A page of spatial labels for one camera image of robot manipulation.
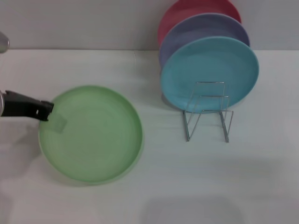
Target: dish rack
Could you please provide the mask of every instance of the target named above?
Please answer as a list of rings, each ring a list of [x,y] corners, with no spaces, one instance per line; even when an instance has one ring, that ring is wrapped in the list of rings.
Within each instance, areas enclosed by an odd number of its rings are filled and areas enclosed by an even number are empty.
[[[200,95],[200,96],[194,96],[197,88],[201,85],[222,85],[223,86],[223,92],[222,92],[222,95]],[[229,138],[228,138],[228,134],[229,134],[229,131],[230,131],[230,127],[231,127],[231,124],[232,124],[232,120],[233,120],[233,116],[234,116],[234,111],[232,110],[228,110],[228,106],[229,106],[229,96],[226,96],[224,95],[225,94],[225,89],[226,89],[226,84],[225,82],[196,82],[195,85],[194,85],[194,88],[192,90],[192,93],[191,93],[191,96],[190,96],[190,99],[187,103],[187,106],[185,108],[185,110],[183,110],[183,118],[184,118],[184,125],[185,125],[185,133],[186,133],[186,137],[187,137],[187,141],[190,141],[191,137],[193,136],[194,134],[194,131],[197,127],[197,124],[198,124],[198,121],[201,117],[201,115],[203,113],[209,113],[209,112],[217,112],[219,113],[220,115],[220,119],[221,119],[221,126],[223,128],[223,132],[224,132],[224,137],[225,137],[225,142],[226,143],[229,143]],[[195,126],[193,128],[193,130],[191,131],[191,134],[189,132],[189,126],[190,126],[190,122],[192,120],[192,118],[194,117],[194,114],[195,114],[195,110],[196,108],[200,105],[201,101],[203,98],[218,98],[220,99],[220,108],[219,110],[201,110],[200,113],[197,113],[198,114],[198,118],[196,120],[196,123],[195,123]],[[193,109],[192,110],[189,110],[189,106],[190,106],[190,103],[195,99],[195,105],[193,106]],[[227,99],[227,103],[226,103],[226,106],[223,107],[223,101],[224,99]],[[226,127],[226,124],[225,124],[225,120],[226,120],[226,117],[227,117],[227,113],[231,113],[231,117],[230,117],[230,122],[229,122],[229,126],[228,126],[228,129]]]

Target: white tabletop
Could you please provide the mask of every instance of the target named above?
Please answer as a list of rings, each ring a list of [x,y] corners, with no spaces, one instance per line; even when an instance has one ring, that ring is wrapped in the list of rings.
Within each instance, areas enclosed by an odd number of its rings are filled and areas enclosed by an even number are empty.
[[[163,103],[157,52],[11,50],[0,89],[51,100],[96,84],[127,97],[145,147],[125,177],[71,181],[40,155],[38,122],[0,119],[1,224],[298,224],[299,51],[256,51],[260,76],[235,106],[225,143],[203,115],[186,142],[182,114]]]

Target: plate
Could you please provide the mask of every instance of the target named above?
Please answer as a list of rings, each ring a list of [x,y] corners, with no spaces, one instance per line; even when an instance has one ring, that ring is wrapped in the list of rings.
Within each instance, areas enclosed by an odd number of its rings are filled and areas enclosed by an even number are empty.
[[[201,13],[228,15],[241,23],[238,10],[228,0],[179,0],[164,14],[158,28],[158,42],[162,44],[167,33],[179,22]]]
[[[161,88],[171,104],[184,110],[196,82],[225,82],[224,95],[229,96],[229,102],[224,100],[223,105],[232,106],[252,90],[258,73],[256,55],[246,44],[230,37],[207,37],[183,46],[170,57],[161,73]],[[220,98],[199,97],[222,96],[223,84],[196,87],[187,111],[221,108]]]
[[[246,30],[237,20],[217,13],[199,14],[178,23],[166,35],[159,52],[161,67],[179,48],[210,36],[232,37],[249,46]]]
[[[126,174],[142,151],[143,131],[134,107],[120,94],[82,86],[53,100],[39,140],[50,164],[71,179],[100,184]]]

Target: light blue plate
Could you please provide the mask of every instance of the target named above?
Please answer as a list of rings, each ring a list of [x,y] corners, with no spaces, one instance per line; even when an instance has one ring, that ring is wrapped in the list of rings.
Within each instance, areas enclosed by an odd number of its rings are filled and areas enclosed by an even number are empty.
[[[244,43],[230,37],[207,37],[177,50],[161,73],[161,88],[166,99],[181,110],[186,109],[196,82],[225,82],[224,95],[229,106],[238,103],[254,87],[259,73],[254,52]],[[221,96],[223,84],[198,84],[188,111],[199,96]],[[220,98],[200,98],[195,112],[219,110]]]

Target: pink plate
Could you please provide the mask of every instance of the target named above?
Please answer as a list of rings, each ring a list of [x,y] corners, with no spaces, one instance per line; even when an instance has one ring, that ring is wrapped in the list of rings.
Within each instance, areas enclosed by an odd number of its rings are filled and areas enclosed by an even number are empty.
[[[221,13],[241,22],[238,10],[228,0],[179,0],[166,11],[160,22],[159,45],[171,28],[179,22],[201,13]]]

